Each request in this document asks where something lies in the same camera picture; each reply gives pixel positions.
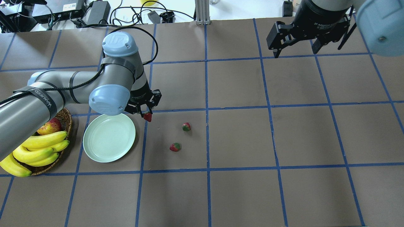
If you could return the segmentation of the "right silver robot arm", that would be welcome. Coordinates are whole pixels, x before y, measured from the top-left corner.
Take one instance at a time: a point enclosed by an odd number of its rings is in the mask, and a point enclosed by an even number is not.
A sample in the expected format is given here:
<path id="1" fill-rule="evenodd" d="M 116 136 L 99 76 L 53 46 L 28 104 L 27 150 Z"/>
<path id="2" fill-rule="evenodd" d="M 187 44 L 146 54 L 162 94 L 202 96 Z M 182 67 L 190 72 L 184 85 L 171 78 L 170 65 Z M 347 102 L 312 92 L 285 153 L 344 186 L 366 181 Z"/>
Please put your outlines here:
<path id="1" fill-rule="evenodd" d="M 304 40 L 315 40 L 317 54 L 329 43 L 340 42 L 341 49 L 358 28 L 372 53 L 396 57 L 404 53 L 403 22 L 402 0 L 302 0 L 292 23 L 275 22 L 266 42 L 275 58 Z"/>

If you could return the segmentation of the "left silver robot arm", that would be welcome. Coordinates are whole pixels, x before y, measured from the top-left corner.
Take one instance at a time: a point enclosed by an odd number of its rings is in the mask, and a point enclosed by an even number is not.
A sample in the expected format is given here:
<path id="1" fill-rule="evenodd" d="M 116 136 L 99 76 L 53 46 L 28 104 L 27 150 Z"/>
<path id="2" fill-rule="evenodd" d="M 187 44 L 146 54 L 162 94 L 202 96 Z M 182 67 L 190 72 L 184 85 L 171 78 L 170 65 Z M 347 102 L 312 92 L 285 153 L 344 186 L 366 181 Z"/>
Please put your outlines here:
<path id="1" fill-rule="evenodd" d="M 88 104 L 105 115 L 150 114 L 162 94 L 151 90 L 139 48 L 123 28 L 102 41 L 103 57 L 96 72 L 47 70 L 34 73 L 27 85 L 1 101 L 1 159 L 26 141 L 68 104 Z"/>

